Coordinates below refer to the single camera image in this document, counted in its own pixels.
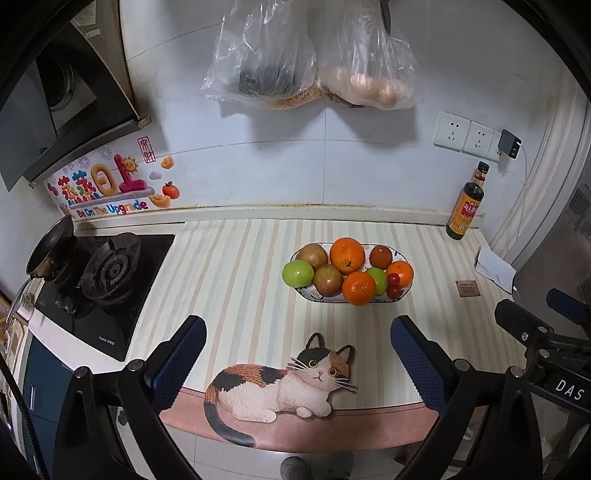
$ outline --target orange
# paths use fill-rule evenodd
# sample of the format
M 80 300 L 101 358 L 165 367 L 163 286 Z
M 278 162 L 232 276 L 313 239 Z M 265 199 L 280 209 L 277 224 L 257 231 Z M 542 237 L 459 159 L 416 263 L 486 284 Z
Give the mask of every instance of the orange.
M 330 263 L 343 275 L 359 270 L 365 262 L 363 245 L 353 238 L 339 238 L 330 247 Z
M 391 273 L 397 273 L 400 277 L 400 283 L 398 284 L 400 288 L 408 287 L 413 282 L 414 270 L 410 266 L 410 263 L 404 260 L 398 260 L 386 269 L 386 275 L 390 275 Z
M 384 245 L 376 245 L 369 254 L 369 263 L 372 267 L 386 270 L 392 263 L 392 251 Z
M 353 272 L 343 282 L 343 297 L 351 305 L 361 307 L 375 297 L 375 281 L 365 272 Z

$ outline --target blue cabinet door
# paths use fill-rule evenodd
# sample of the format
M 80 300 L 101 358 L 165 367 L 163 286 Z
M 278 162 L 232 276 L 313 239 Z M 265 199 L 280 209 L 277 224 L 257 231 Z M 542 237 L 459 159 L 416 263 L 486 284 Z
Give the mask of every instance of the blue cabinet door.
M 71 370 L 33 337 L 22 392 L 29 411 L 58 423 L 71 378 Z
M 37 417 L 36 415 L 31 415 L 31 420 L 33 421 L 33 428 L 35 428 L 35 433 L 37 434 L 39 446 L 41 447 L 43 461 L 45 462 L 47 471 L 49 471 L 49 474 L 53 476 L 53 447 L 56 442 L 57 423 L 54 423 L 46 419 L 42 419 L 40 417 Z M 31 465 L 31 468 L 36 471 L 35 461 L 33 459 L 33 447 L 29 442 L 29 438 L 26 432 L 23 431 L 22 434 L 25 442 L 25 452 L 27 453 L 27 461 L 29 462 L 29 465 Z

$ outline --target bottle cap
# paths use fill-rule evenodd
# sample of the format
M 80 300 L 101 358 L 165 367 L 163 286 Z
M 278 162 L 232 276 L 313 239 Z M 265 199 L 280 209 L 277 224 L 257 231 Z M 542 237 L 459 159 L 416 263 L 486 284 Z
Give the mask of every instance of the bottle cap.
M 478 164 L 478 170 L 481 171 L 482 173 L 488 173 L 488 169 L 489 168 L 490 167 L 488 166 L 488 164 L 487 163 L 484 163 L 483 161 L 481 161 Z

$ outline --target cartoon sun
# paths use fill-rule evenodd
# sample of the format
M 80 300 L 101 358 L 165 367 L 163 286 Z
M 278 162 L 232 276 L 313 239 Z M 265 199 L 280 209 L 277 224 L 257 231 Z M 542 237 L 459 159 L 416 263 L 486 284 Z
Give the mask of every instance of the cartoon sun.
M 136 173 L 138 171 L 138 164 L 135 162 L 134 158 L 125 157 L 123 160 L 123 166 L 129 173 Z

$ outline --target electrical outlet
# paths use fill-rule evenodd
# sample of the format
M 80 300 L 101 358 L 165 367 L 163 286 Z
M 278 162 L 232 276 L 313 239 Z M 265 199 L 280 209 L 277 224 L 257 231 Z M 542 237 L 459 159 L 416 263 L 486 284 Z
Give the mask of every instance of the electrical outlet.
M 492 134 L 494 132 L 492 128 L 477 124 L 476 122 L 470 122 L 470 128 L 468 129 L 468 135 L 466 136 L 466 142 L 462 151 L 484 158 L 491 147 Z
M 495 130 L 492 134 L 491 147 L 488 149 L 486 158 L 493 161 L 499 161 L 499 142 L 501 140 L 501 132 Z
M 439 112 L 433 143 L 439 147 L 462 150 L 469 127 L 470 121 L 466 118 L 447 112 Z

